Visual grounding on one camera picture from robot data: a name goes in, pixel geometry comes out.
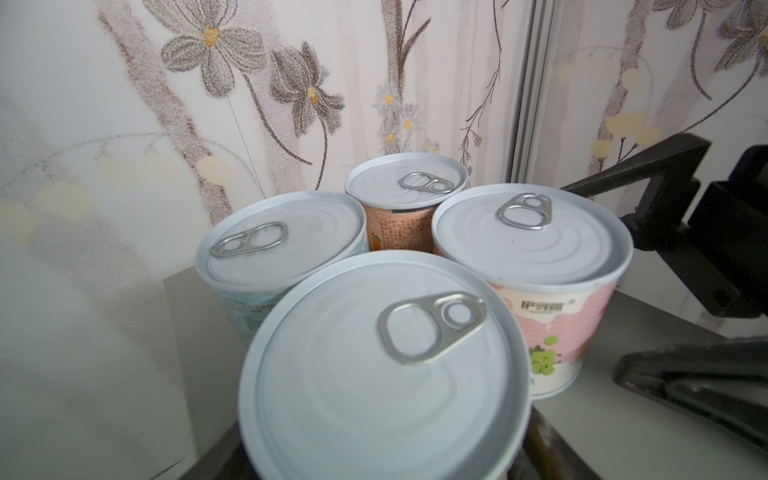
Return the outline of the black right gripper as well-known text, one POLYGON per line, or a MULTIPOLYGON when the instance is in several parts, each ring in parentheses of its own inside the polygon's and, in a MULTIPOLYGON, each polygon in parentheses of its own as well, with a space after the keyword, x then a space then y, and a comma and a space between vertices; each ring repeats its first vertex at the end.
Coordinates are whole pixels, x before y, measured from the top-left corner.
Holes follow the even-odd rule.
MULTIPOLYGON (((767 147, 748 148, 726 180, 710 183, 681 227, 710 146, 695 134, 678 133, 563 189, 594 197, 646 180, 635 210, 620 218, 634 246, 657 251, 708 313, 757 318, 767 312, 767 184, 761 181, 767 147)), ((631 353, 618 361, 612 378, 767 454, 765 337, 631 353)))

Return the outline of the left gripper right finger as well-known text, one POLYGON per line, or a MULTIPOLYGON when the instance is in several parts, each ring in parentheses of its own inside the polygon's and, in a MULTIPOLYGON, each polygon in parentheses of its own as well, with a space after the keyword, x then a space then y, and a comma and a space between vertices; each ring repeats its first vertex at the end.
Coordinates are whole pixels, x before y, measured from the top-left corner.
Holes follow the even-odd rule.
POLYGON ((536 408, 531 409, 523 449, 541 479, 600 480, 536 408))

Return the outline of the yellow labelled can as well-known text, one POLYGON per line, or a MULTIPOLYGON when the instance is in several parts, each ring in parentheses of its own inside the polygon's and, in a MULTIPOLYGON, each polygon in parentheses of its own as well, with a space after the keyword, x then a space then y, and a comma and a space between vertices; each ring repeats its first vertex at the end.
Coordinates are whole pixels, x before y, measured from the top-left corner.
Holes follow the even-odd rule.
POLYGON ((238 400, 263 479, 499 479, 531 413, 528 349, 500 295, 467 268, 373 252, 278 302, 238 400))

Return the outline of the pink labelled can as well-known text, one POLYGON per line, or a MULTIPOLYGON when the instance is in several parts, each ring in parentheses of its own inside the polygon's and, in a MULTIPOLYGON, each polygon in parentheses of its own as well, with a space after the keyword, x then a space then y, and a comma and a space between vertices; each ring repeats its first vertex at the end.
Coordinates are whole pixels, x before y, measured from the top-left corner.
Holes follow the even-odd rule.
POLYGON ((436 253, 486 280, 517 320, 533 398, 568 388, 631 263, 634 244, 624 223, 579 195, 505 183, 442 202, 432 235, 436 253))

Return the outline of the teal labelled can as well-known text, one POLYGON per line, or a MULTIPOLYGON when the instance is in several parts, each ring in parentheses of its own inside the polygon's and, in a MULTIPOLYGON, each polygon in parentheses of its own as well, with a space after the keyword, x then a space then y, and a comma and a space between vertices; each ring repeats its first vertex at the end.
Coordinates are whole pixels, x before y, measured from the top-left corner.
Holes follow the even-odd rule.
POLYGON ((300 191, 226 217, 200 242, 195 268, 249 343, 275 305, 309 275, 369 251, 366 213, 353 197, 300 191))

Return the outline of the orange labelled can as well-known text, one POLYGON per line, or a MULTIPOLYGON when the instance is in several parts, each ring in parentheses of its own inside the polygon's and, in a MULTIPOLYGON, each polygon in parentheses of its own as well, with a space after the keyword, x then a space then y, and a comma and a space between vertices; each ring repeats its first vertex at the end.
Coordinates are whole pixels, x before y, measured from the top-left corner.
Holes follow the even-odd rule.
POLYGON ((372 251, 432 253, 432 218, 447 199, 467 187, 458 161, 434 153, 398 153, 366 161, 348 174, 345 192, 365 211, 372 251))

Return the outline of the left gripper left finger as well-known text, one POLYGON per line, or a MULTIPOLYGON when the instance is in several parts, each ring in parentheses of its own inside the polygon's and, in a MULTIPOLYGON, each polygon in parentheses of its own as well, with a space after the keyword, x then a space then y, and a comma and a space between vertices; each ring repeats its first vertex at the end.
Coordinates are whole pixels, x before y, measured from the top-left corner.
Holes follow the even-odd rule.
POLYGON ((180 480, 258 480, 235 422, 180 480))

